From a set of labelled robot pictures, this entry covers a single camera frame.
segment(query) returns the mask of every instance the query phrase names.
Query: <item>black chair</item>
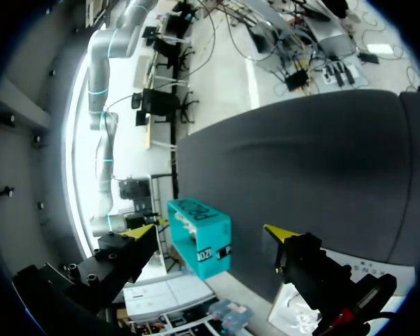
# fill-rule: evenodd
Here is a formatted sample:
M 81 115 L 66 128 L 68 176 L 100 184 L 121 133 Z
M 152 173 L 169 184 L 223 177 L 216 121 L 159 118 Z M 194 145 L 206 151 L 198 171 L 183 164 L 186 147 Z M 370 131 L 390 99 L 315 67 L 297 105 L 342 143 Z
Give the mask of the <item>black chair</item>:
M 168 59 L 168 63 L 158 63 L 157 67 L 165 66 L 167 69 L 177 66 L 179 70 L 188 70 L 185 66 L 186 58 L 195 53 L 195 51 L 188 52 L 188 50 L 191 49 L 191 46 L 189 45 L 181 54 L 180 43 L 169 44 L 161 38 L 155 38 L 153 49 Z
M 166 117 L 165 121 L 155 121 L 156 123 L 170 123 L 173 121 L 172 116 L 175 116 L 176 111 L 179 111 L 182 123 L 194 123 L 194 121 L 189 119 L 187 111 L 191 104 L 199 103 L 199 101 L 192 100 L 187 102 L 190 94 L 192 92 L 187 92 L 181 103 L 179 98 L 173 93 L 144 89 L 141 95 L 141 110 L 137 112 L 137 120 L 146 118 L 146 114 L 149 113 L 153 116 Z

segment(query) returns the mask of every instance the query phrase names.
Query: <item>floor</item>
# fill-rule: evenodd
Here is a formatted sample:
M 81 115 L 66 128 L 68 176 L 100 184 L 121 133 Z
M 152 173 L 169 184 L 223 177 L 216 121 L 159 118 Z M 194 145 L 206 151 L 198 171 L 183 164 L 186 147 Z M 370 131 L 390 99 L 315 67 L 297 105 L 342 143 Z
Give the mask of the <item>floor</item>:
M 380 64 L 363 64 L 367 78 L 366 88 L 389 90 L 397 95 L 414 90 L 420 85 L 420 77 L 414 72 L 416 65 L 409 50 L 403 46 L 394 27 L 363 0 L 348 0 L 362 22 L 355 24 L 354 38 L 359 48 L 367 44 L 386 43 L 394 53 L 381 55 Z M 198 132 L 224 119 L 245 113 L 260 106 L 290 99 L 278 80 L 266 73 L 255 63 L 242 57 L 229 37 L 225 16 L 222 12 L 212 13 L 216 27 L 213 55 L 208 63 L 189 78 L 190 89 L 200 100 L 192 109 L 195 123 L 179 125 L 178 137 Z M 255 53 L 249 35 L 243 26 L 232 28 L 233 38 L 239 49 L 252 57 Z M 192 45 L 196 54 L 191 59 L 191 70 L 199 67 L 211 53 L 213 30 L 209 19 L 197 21 L 192 26 Z M 248 305 L 255 316 L 249 328 L 257 335 L 284 335 L 267 322 L 272 304 L 239 283 L 228 273 L 222 273 L 206 281 L 215 293 Z

